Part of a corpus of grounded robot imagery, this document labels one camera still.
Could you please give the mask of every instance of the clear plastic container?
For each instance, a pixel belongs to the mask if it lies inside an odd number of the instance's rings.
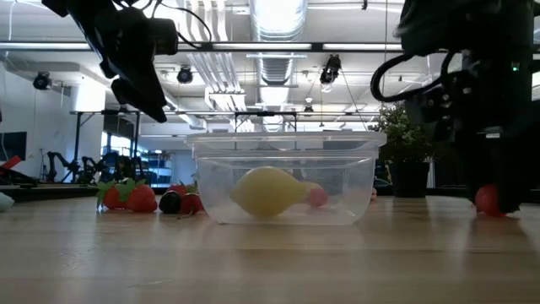
[[[349,225],[364,214],[370,203],[375,160],[379,147],[386,143],[386,135],[206,133],[189,135],[186,143],[193,148],[204,208],[219,223]],[[286,171],[299,182],[318,184],[327,194],[327,203],[314,207],[302,199],[273,217],[248,214],[230,194],[248,171],[264,166]]]

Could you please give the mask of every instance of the black plant pot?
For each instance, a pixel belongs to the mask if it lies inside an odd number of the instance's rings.
[[[429,163],[390,164],[394,196],[399,198],[425,198],[428,186]]]

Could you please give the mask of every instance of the ventilation duct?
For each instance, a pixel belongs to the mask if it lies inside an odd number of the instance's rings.
[[[300,40],[307,13],[307,0],[250,0],[250,10],[255,41]],[[267,110],[279,111],[287,101],[289,88],[280,88],[279,85],[290,84],[293,69],[292,58],[257,59],[259,83],[270,86],[260,88],[261,101]],[[265,127],[268,131],[282,130],[275,122],[275,118],[263,119],[264,124],[269,124]]]

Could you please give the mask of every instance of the potted plant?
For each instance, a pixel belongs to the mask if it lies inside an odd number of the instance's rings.
[[[435,148],[422,128],[409,121],[405,106],[382,108],[377,125],[370,126],[370,130],[386,134],[387,144],[381,147],[380,159],[389,166],[394,195],[425,197],[429,161]]]

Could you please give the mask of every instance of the wooden table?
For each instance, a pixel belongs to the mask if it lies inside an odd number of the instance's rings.
[[[357,225],[217,225],[95,213],[93,198],[0,214],[0,303],[540,303],[540,206],[380,198]]]

